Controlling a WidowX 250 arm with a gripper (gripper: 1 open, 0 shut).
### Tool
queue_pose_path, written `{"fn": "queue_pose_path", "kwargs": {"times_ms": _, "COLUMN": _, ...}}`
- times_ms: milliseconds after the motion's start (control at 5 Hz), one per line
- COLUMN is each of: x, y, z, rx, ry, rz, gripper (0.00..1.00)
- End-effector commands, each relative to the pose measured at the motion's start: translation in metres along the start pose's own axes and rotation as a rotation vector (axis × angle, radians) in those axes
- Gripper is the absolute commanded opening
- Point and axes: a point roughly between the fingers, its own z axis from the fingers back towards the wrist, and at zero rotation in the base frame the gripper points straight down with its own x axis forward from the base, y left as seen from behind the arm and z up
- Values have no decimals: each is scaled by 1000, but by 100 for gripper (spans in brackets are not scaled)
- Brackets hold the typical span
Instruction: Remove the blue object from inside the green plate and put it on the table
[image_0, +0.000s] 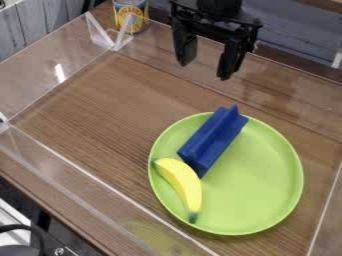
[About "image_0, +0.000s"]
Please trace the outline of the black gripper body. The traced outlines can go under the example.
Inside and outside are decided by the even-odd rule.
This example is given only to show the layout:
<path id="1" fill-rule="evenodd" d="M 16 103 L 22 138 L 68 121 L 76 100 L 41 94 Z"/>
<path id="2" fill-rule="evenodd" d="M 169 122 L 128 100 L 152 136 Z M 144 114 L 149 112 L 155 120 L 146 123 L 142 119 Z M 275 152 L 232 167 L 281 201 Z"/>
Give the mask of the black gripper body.
<path id="1" fill-rule="evenodd" d="M 252 52 L 261 21 L 241 9 L 243 0 L 169 0 L 171 17 L 185 23 L 193 33 L 225 40 L 241 40 L 245 52 Z"/>

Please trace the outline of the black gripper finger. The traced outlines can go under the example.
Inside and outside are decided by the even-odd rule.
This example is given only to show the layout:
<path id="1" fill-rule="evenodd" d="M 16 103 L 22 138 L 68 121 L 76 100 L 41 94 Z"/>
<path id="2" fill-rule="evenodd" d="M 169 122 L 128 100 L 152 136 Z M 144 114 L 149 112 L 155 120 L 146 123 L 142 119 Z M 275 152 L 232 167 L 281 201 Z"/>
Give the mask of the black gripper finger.
<path id="1" fill-rule="evenodd" d="M 220 54 L 216 77 L 224 81 L 239 70 L 245 56 L 245 46 L 240 39 L 228 38 L 224 43 L 224 50 Z"/>
<path id="2" fill-rule="evenodd" d="M 196 57 L 197 37 L 189 26 L 179 19 L 172 20 L 171 28 L 176 60 L 181 66 L 185 66 Z"/>

